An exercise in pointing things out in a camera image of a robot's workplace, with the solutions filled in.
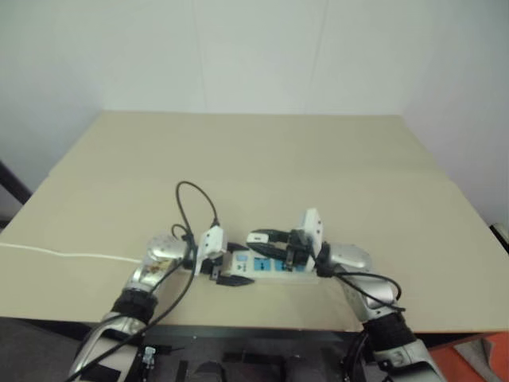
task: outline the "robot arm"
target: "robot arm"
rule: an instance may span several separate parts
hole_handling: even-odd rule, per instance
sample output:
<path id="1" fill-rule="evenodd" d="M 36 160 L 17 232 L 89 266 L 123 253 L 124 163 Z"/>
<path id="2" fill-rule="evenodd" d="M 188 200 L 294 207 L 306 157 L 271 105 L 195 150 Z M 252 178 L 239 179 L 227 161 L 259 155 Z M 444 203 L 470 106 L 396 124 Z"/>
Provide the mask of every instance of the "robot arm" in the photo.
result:
<path id="1" fill-rule="evenodd" d="M 309 265 L 308 261 L 313 261 L 314 265 L 316 260 L 319 277 L 343 275 L 339 280 L 348 304 L 363 324 L 379 367 L 394 382 L 446 381 L 423 342 L 406 326 L 403 309 L 397 307 L 397 298 L 390 283 L 366 275 L 345 275 L 363 272 L 376 276 L 371 257 L 354 245 L 323 242 L 323 235 L 324 228 L 317 210 L 309 209 L 300 226 L 290 233 L 253 231 L 248 236 L 247 246 L 267 257 L 285 259 L 287 271 L 292 271 L 296 262 Z M 274 241 L 286 241 L 286 250 L 276 248 L 271 243 Z"/>
<path id="2" fill-rule="evenodd" d="M 128 279 L 111 311 L 90 332 L 80 346 L 69 375 L 80 370 L 97 356 L 120 341 L 143 329 L 157 305 L 158 287 L 169 272 L 180 265 L 189 253 L 189 245 L 172 236 L 156 236 L 148 245 L 142 263 Z M 150 366 L 150 349 L 141 354 L 142 339 L 123 346 L 79 377 L 79 381 L 108 380 L 124 382 L 138 380 L 140 364 Z"/>
<path id="3" fill-rule="evenodd" d="M 369 255 L 353 245 L 324 244 L 317 262 L 322 266 L 318 267 L 318 275 L 320 269 L 325 269 L 322 275 L 360 271 L 376 275 Z M 366 276 L 348 276 L 348 281 L 379 300 L 341 283 L 348 304 L 363 324 L 380 369 L 394 382 L 445 381 L 424 343 L 406 325 L 389 282 Z"/>

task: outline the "table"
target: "table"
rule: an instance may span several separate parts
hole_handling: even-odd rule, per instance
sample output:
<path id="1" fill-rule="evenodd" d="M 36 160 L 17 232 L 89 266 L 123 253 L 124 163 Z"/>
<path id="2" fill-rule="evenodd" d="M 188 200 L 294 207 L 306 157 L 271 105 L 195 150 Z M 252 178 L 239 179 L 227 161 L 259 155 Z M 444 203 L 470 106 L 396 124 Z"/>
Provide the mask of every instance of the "table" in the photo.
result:
<path id="1" fill-rule="evenodd" d="M 105 111 L 0 235 L 59 251 L 143 257 L 180 222 L 175 184 L 197 182 L 230 240 L 290 229 L 317 207 L 329 242 L 368 251 L 398 280 L 418 332 L 507 328 L 509 262 L 461 191 L 397 116 L 188 115 Z M 211 221 L 191 190 L 195 232 Z M 0 315 L 97 322 L 134 264 L 0 248 Z M 167 282 L 159 308 L 185 275 Z M 335 280 L 230 288 L 204 276 L 163 323 L 357 330 Z"/>

